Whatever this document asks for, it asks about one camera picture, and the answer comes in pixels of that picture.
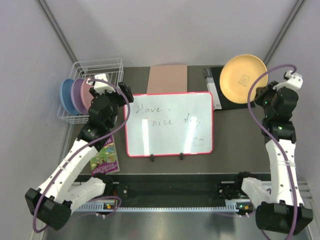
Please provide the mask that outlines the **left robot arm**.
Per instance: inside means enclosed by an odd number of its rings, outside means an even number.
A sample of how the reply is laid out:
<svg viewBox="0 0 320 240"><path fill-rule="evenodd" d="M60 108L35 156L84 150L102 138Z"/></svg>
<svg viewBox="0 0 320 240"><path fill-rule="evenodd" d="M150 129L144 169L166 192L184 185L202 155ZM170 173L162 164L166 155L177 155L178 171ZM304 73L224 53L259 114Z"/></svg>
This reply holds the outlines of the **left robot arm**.
<svg viewBox="0 0 320 240"><path fill-rule="evenodd" d="M35 233L44 231L37 229L37 221L58 231L80 206L97 197L109 199L113 194L112 180L104 173L96 173L84 185L71 188L86 164L125 126L124 122L115 126L119 108L134 102L131 88L124 82L117 86L99 79L91 82L89 93L93 99L88 121L55 171L38 188L30 188L25 194Z"/></svg>

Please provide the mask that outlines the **yellow bear plate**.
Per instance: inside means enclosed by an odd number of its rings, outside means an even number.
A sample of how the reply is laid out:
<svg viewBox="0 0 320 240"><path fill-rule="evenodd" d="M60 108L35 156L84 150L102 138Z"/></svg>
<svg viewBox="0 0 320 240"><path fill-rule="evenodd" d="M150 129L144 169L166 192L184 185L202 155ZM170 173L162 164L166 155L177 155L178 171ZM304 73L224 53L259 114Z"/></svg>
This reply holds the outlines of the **yellow bear plate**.
<svg viewBox="0 0 320 240"><path fill-rule="evenodd" d="M229 60L220 73L219 85L223 95L236 104L246 104L248 93L267 68L255 55L241 54Z"/></svg>

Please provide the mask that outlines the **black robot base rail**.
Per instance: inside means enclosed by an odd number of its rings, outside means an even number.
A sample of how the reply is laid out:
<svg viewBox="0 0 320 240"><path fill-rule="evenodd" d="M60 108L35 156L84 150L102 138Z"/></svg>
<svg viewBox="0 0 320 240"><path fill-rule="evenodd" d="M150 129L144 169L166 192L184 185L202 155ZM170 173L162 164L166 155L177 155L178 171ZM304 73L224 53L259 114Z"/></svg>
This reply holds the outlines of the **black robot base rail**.
<svg viewBox="0 0 320 240"><path fill-rule="evenodd" d="M244 178L271 179L268 173L111 174L105 196L118 196L122 207L218 207L241 199Z"/></svg>

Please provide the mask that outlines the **pink plate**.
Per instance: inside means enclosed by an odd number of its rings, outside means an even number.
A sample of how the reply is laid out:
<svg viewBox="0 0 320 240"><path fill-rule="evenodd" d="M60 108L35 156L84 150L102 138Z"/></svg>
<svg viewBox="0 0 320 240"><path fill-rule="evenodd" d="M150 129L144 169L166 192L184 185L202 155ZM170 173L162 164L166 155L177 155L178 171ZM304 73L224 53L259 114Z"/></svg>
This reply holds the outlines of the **pink plate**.
<svg viewBox="0 0 320 240"><path fill-rule="evenodd" d="M83 115L88 115L88 110L91 106L91 102L93 100L93 96L90 93L90 89L94 88L94 82L89 82L89 80L93 80L93 77L87 77L81 84L80 87L80 98L81 98L81 102L83 104L83 109L81 111L81 113Z"/></svg>

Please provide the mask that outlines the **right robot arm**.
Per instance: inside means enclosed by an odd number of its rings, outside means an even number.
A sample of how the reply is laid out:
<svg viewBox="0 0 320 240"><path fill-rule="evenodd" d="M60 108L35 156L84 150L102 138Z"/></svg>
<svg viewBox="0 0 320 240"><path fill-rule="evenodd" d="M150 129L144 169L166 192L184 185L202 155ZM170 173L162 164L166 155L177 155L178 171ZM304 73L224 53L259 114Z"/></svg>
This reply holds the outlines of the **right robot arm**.
<svg viewBox="0 0 320 240"><path fill-rule="evenodd" d="M290 120L297 106L298 94L273 81L256 90L255 104L264 110L258 122L264 136L270 163L271 190L262 181L245 177L233 185L239 198L248 196L255 207L255 222L262 231L299 234L312 220L313 211L306 208L300 196L296 176L296 131Z"/></svg>

